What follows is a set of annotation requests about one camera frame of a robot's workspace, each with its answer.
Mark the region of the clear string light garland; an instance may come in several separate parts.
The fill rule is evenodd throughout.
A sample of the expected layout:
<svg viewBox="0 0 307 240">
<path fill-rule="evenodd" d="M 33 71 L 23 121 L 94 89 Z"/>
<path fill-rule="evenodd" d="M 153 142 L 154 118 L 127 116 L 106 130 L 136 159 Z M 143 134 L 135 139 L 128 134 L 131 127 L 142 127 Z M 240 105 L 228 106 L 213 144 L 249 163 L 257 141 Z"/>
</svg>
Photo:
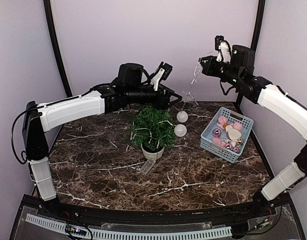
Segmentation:
<svg viewBox="0 0 307 240">
<path fill-rule="evenodd" d="M 181 104 L 181 108 L 176 115 L 176 120 L 177 120 L 178 123 L 177 124 L 173 123 L 175 125 L 174 133 L 176 135 L 176 138 L 182 138 L 187 134 L 187 127 L 184 125 L 184 123 L 188 121 L 189 115 L 184 110 L 185 105 L 186 105 L 185 103 Z M 153 166 L 155 165 L 155 163 L 158 160 L 148 160 L 148 159 L 146 159 L 146 161 L 144 162 L 144 164 L 140 168 L 140 172 L 142 174 L 147 174 L 148 172 L 150 172 L 150 170 L 153 168 Z"/>
</svg>

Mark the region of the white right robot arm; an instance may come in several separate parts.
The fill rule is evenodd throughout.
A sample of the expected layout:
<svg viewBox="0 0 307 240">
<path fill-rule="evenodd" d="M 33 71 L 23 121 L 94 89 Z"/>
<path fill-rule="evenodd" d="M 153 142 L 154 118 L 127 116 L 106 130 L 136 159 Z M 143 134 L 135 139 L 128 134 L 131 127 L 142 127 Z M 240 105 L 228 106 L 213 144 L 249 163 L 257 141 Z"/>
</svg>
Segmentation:
<svg viewBox="0 0 307 240">
<path fill-rule="evenodd" d="M 288 127 L 284 136 L 297 133 L 303 140 L 304 146 L 294 160 L 254 195 L 255 201 L 249 205 L 248 212 L 259 217 L 268 209 L 269 201 L 307 177 L 307 108 L 280 86 L 254 75 L 254 62 L 255 51 L 242 45 L 233 45 L 231 50 L 220 46 L 217 56 L 207 55 L 199 59 L 204 75 L 230 84 L 250 102 L 279 117 L 283 126 Z"/>
</svg>

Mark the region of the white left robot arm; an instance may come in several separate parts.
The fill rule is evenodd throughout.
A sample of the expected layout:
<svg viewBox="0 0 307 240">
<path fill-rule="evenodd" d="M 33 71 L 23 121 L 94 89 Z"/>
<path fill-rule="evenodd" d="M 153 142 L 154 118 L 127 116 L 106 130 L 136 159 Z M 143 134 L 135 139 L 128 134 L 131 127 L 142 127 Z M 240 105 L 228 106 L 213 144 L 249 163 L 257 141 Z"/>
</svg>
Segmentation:
<svg viewBox="0 0 307 240">
<path fill-rule="evenodd" d="M 53 129 L 91 116 L 116 112 L 130 104 L 151 104 L 158 110 L 167 110 L 182 97 L 163 85 L 173 67 L 161 62 L 148 74 L 138 63 L 120 65 L 117 77 L 110 83 L 100 83 L 87 92 L 60 100 L 36 103 L 30 101 L 13 121 L 10 131 L 11 149 L 15 159 L 28 164 L 32 182 L 45 202 L 44 209 L 53 218 L 64 214 L 58 203 L 50 168 L 50 146 L 46 134 Z"/>
</svg>

